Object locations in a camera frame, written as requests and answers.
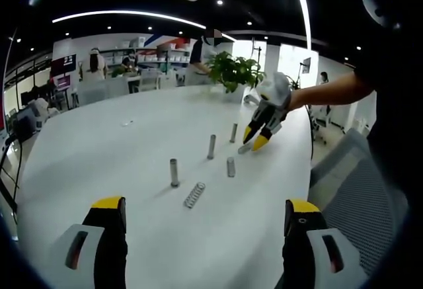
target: ceiling light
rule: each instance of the ceiling light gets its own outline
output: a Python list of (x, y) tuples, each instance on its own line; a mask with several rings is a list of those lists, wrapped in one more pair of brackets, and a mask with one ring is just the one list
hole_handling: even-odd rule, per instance
[(299, 0), (301, 10), (303, 11), (305, 35), (307, 37), (307, 49), (311, 50), (311, 27), (309, 18), (309, 9), (307, 7), (307, 0)]
[[(159, 13), (147, 13), (145, 11), (129, 11), (129, 10), (107, 10), (107, 11), (91, 11), (89, 13), (77, 13), (75, 15), (70, 15), (70, 16), (54, 19), (52, 23), (56, 23), (56, 22), (64, 21), (68, 19), (73, 19), (73, 18), (93, 16), (93, 15), (136, 15), (136, 16), (156, 17), (156, 18), (162, 18), (162, 19), (167, 19), (172, 21), (183, 22), (183, 23), (189, 24), (190, 26), (196, 26), (197, 28), (206, 29), (206, 26), (202, 24), (195, 23), (195, 22), (188, 21), (181, 18), (176, 18), (176, 17), (172, 17), (168, 15), (161, 15)], [(237, 41), (237, 39), (234, 39), (231, 36), (228, 36), (227, 34), (224, 34), (224, 33), (222, 33), (222, 37), (234, 42)]]

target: person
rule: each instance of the person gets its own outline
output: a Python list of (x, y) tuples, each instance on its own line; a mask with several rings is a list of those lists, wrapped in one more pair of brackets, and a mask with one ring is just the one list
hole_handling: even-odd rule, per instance
[(418, 237), (422, 226), (418, 215), (421, 184), (417, 175), (418, 156), (413, 154), (418, 141), (412, 136), (413, 127), (418, 125), (408, 127), (404, 123), (413, 118), (418, 120), (418, 113), (410, 114), (418, 106), (411, 78), (421, 58), (416, 43), (419, 16), (418, 9), (412, 8), (414, 0), (363, 1), (370, 16), (382, 28), (366, 39), (367, 45), (362, 46), (355, 70), (335, 81), (293, 91), (289, 109), (306, 104), (351, 104), (372, 91), (377, 93), (377, 120), (367, 137), (369, 148), (383, 178), (404, 192), (409, 210), (392, 248), (362, 288), (399, 288), (404, 280), (419, 281), (420, 274), (410, 257), (422, 248)]
[(321, 85), (328, 83), (329, 82), (328, 73), (327, 72), (320, 73), (320, 79), (321, 79), (321, 82), (320, 82)]
[(100, 55), (98, 48), (90, 51), (89, 58), (85, 59), (79, 68), (79, 76), (83, 81), (101, 81), (107, 76), (107, 65)]
[(131, 60), (129, 59), (129, 57), (125, 57), (122, 60), (122, 63), (120, 64), (120, 66), (114, 69), (112, 73), (112, 77), (117, 77), (118, 75), (123, 75), (125, 73), (133, 72), (133, 71), (134, 69), (131, 67)]
[(201, 39), (194, 44), (190, 65), (186, 70), (185, 85), (212, 84), (207, 62), (217, 54), (216, 46), (221, 43), (222, 33), (216, 29), (206, 29)]

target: potted plant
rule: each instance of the potted plant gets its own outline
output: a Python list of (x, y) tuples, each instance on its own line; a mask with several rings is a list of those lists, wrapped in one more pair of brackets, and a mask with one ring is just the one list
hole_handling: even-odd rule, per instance
[(223, 84), (227, 98), (233, 102), (241, 102), (245, 85), (256, 87), (265, 76), (256, 60), (234, 58), (228, 52), (212, 57), (208, 66), (211, 69), (210, 78), (215, 83)]

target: office chair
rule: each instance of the office chair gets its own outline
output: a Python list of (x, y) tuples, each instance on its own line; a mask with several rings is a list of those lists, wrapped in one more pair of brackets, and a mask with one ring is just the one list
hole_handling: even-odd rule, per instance
[(118, 76), (113, 79), (105, 79), (104, 83), (106, 84), (108, 99), (128, 95), (130, 93), (128, 82), (125, 76)]
[(104, 81), (81, 81), (78, 84), (79, 106), (93, 104), (108, 98), (108, 89)]
[(159, 70), (143, 69), (139, 80), (138, 91), (152, 91), (159, 89)]
[(359, 250), (367, 275), (390, 248), (408, 208), (405, 195), (384, 173), (355, 129), (311, 170), (309, 202)]
[(322, 127), (326, 128), (330, 124), (332, 112), (333, 109), (328, 106), (322, 106), (319, 110), (311, 110), (313, 141), (322, 139), (323, 143), (325, 145), (327, 144), (325, 137), (321, 134), (321, 132), (319, 132), (319, 130)]

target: round white table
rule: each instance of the round white table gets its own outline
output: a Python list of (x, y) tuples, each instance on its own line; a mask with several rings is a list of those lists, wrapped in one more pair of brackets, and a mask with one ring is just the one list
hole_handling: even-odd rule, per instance
[[(82, 223), (92, 203), (122, 195), (127, 288), (273, 289), (283, 272), (285, 201), (308, 195), (309, 118), (305, 108), (291, 112), (266, 146), (239, 155), (256, 105), (220, 95), (208, 86), (150, 91), (48, 120), (18, 194), (29, 261), (42, 268), (52, 243)], [(215, 158), (207, 160), (211, 134)], [(235, 178), (227, 176), (228, 157)], [(170, 158), (178, 159), (175, 189)], [(190, 210), (182, 204), (197, 182), (206, 189)]]

